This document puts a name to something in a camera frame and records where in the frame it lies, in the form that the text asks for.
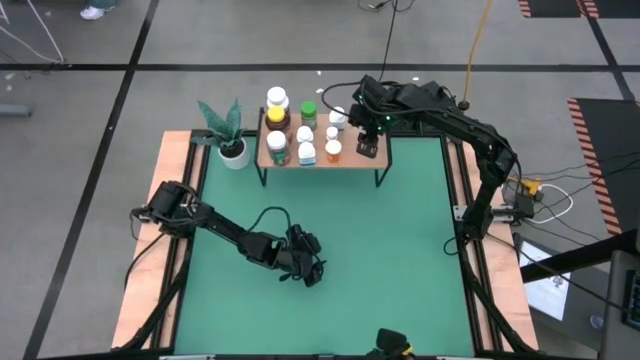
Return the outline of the snake plant in white pot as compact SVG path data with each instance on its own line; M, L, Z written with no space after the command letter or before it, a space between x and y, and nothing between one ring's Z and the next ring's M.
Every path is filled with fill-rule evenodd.
M205 119L207 129L203 135L192 135L190 142L217 148L220 158L229 169L240 170L246 167L250 155L243 138L245 129L241 127L242 106L238 98L234 99L224 118L201 100L197 101L197 105Z

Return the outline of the clear gummy jar green label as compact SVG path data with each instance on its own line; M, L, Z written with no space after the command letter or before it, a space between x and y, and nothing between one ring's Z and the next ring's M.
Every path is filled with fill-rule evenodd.
M291 159L289 142L284 132L271 131L267 135L267 149L275 166L286 166Z

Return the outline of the grey desk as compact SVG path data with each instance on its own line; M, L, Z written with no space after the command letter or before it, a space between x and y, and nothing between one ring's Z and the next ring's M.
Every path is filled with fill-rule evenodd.
M640 256L616 251L609 272L607 305L599 360L640 360L640 331L622 322L628 270L640 272Z

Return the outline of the black keyboard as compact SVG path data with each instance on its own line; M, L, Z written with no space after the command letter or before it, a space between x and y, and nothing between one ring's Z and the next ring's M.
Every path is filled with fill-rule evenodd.
M626 272L622 322L640 331L640 272L636 270Z

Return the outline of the brown bottle yellow cap label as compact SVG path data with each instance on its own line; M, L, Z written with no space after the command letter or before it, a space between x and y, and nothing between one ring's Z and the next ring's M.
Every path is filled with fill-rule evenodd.
M281 131L285 135L290 133L290 115L282 106L271 106L265 115L265 123L270 131Z

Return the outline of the green-capped medicine bottle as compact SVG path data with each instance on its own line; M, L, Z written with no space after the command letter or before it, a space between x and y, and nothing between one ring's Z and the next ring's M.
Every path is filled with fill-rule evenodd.
M305 101L300 105L301 123L312 131L317 128L317 106L315 102Z

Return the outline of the black perforated box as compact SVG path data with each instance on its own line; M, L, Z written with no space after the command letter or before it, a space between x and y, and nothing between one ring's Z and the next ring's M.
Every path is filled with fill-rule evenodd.
M385 104L391 117L421 130L451 132L461 126L455 119L462 115L455 100L446 86L430 81L421 86L413 83L394 86Z

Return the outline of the wooden table side board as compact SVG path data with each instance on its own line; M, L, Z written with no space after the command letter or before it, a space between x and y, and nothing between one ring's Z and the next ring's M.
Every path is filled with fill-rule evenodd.
M189 131L163 134L147 199L163 181L188 180L191 187L198 186L204 148L190 150L190 138ZM141 226L134 252L140 259L128 278L112 340L114 348L131 340L159 303L169 283L177 277L188 243L187 239L161 236L153 223Z
M480 186L474 152L466 143L447 140L446 154L453 203L463 206L476 196ZM465 255L509 325L528 346L537 349L539 345L513 245L511 227L495 221L482 241L467 246Z

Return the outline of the white Melatonin bottle blue label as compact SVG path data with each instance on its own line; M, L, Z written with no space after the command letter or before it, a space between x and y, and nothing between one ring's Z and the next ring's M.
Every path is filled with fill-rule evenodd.
M316 150L312 142L301 142L298 146L298 162L301 167L316 165Z

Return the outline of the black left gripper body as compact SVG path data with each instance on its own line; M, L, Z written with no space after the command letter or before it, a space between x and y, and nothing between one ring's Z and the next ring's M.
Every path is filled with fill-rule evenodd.
M284 237L271 237L274 251L269 265L287 273L322 272L319 258L321 246L316 236L304 231L299 224L292 225Z

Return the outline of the grey floor bar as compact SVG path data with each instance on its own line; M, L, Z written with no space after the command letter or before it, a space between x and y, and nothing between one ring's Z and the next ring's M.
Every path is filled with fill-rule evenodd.
M33 108L29 105L0 103L0 116L30 117Z

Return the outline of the narrow black orange-striped floor mat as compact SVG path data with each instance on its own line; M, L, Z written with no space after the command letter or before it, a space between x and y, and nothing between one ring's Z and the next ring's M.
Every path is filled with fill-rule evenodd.
M640 19L640 0L517 0L526 18Z

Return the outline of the wooden shelf black metal frame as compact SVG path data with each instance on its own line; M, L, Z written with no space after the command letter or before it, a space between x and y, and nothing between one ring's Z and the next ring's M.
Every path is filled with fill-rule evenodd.
M338 161L331 162L325 151L326 129L329 126L329 115L319 114L317 116L317 129L314 132L316 163L314 165L302 166L298 159L298 143L296 140L297 129L302 125L301 115L292 114L290 128L293 143L289 146L290 161L284 166L275 165L268 152L267 136L269 130L266 126L265 117L266 111L261 107L259 110L258 128L255 135L254 166L263 187L267 184L267 174L271 169L373 170L375 172L375 184L379 187L393 163L391 141L386 135L382 135L378 140L376 157L368 158L357 152L359 146L359 130L351 126L347 126L339 132L338 141L341 143L342 149Z

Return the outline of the large black orange-striped floor mat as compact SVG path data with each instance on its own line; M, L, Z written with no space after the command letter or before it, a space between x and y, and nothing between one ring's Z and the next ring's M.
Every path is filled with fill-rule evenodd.
M569 115L607 231L620 234L640 218L640 104L570 98Z

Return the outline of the white screen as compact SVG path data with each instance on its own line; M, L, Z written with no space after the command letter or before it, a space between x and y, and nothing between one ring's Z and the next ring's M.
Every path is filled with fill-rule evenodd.
M519 265L524 267L534 261L550 257L548 252L524 241L520 247ZM552 276L524 284L528 304L534 309L556 319L563 320L567 301L570 273Z

